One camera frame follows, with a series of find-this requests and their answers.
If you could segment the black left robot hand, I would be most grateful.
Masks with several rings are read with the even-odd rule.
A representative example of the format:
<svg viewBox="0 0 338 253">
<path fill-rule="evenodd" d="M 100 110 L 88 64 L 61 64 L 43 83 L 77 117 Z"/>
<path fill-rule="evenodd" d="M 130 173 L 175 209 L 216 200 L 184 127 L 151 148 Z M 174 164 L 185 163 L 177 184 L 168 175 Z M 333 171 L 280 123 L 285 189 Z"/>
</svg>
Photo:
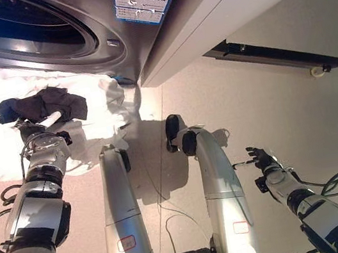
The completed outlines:
<svg viewBox="0 0 338 253">
<path fill-rule="evenodd" d="M 19 119 L 15 123 L 15 128 L 20 131 L 22 141 L 27 143 L 34 135 L 45 133 L 49 127 L 61 118 L 61 116 L 62 114 L 60 111 L 55 111 L 40 123 L 32 123 L 29 120 Z"/>
</svg>

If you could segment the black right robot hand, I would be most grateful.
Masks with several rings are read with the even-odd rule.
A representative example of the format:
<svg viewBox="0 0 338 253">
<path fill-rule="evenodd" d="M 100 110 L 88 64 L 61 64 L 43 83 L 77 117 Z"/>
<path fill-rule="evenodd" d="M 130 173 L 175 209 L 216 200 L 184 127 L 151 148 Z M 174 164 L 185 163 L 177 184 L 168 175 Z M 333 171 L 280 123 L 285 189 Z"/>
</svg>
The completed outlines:
<svg viewBox="0 0 338 253">
<path fill-rule="evenodd" d="M 274 170 L 283 169 L 283 166 L 264 149 L 257 147 L 246 147 L 245 149 L 249 160 L 233 164 L 232 168 L 234 170 L 237 170 L 238 167 L 254 165 L 255 168 L 258 168 L 263 175 L 267 175 L 269 172 Z"/>
</svg>

